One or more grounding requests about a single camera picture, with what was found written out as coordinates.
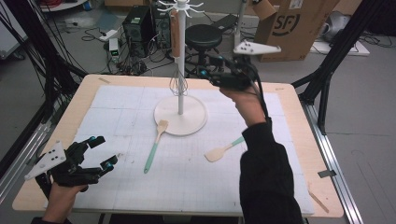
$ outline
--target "human hand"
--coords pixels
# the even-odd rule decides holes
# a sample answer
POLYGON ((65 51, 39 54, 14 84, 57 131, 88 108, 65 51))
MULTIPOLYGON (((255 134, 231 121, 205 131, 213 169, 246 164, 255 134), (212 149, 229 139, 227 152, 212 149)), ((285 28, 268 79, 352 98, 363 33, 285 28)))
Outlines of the human hand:
POLYGON ((42 217, 42 220, 48 222, 64 223, 72 211, 74 202, 76 200, 76 194, 86 187, 87 185, 74 186, 71 188, 62 187, 53 182, 49 194, 49 205, 44 216, 42 217))
POLYGON ((220 92, 235 102, 236 109, 238 109, 248 127, 265 122, 262 105, 252 87, 245 91, 220 88, 220 92))

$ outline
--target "white round base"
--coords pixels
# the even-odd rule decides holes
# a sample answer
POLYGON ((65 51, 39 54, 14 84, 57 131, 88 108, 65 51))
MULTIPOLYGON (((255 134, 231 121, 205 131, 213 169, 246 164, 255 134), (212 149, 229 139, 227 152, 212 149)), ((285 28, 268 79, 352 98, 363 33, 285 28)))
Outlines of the white round base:
POLYGON ((162 119, 169 121, 166 132, 174 135, 187 135, 198 132, 207 120, 204 104, 195 97, 183 96, 183 114, 178 114, 178 96, 161 100, 154 110, 157 124, 162 119))

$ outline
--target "wooden spatula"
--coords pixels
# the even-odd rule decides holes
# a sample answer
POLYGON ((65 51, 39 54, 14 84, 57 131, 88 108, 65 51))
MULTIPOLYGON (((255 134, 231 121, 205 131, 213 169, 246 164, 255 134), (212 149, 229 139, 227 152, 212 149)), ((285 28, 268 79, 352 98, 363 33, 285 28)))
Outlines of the wooden spatula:
POLYGON ((216 147, 216 148, 213 148, 212 150, 206 152, 205 157, 208 161, 212 161, 212 162, 218 161, 219 159, 221 159, 223 157, 223 155, 227 149, 229 149, 230 147, 233 147, 243 141, 245 141, 245 139, 243 136, 241 136, 226 147, 216 147))
POLYGON ((163 132, 165 132, 166 128, 168 127, 168 120, 160 120, 157 126, 157 138, 155 139, 154 145, 151 148, 151 151, 148 156, 148 160, 146 161, 145 166, 145 174, 149 172, 149 168, 154 160, 155 151, 157 150, 158 142, 160 142, 160 137, 163 132))

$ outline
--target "black sleeve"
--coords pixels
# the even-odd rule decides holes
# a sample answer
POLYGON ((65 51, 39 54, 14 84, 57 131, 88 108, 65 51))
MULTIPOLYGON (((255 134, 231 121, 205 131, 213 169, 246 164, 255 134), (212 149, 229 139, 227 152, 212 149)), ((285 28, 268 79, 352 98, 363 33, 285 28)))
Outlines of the black sleeve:
POLYGON ((35 217, 33 218, 31 224, 59 224, 59 223, 43 221, 41 220, 41 217, 35 217))
POLYGON ((244 218, 249 223, 302 223, 294 199, 293 174, 286 149, 275 141, 271 122, 247 128, 247 152, 239 182, 244 218))

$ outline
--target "white grid paper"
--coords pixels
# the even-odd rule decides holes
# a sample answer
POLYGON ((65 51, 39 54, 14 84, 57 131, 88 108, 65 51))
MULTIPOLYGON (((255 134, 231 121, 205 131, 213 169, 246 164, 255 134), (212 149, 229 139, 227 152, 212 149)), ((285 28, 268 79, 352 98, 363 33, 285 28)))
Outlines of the white grid paper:
MULTIPOLYGON (((76 208, 242 215, 239 160, 247 148, 245 142, 229 149, 219 161, 209 162, 204 156, 212 148, 229 145, 246 128, 234 103, 219 91, 189 90, 205 104, 206 125, 188 136, 164 133, 149 172, 143 173, 157 135, 155 106, 170 94, 166 88, 102 86, 98 90, 75 141, 102 135, 106 142, 88 149, 81 166, 97 167, 113 155, 119 161, 99 184, 78 195, 76 208)), ((275 93, 264 97, 276 141, 288 151, 295 198, 304 215, 313 214, 279 98, 275 93)))

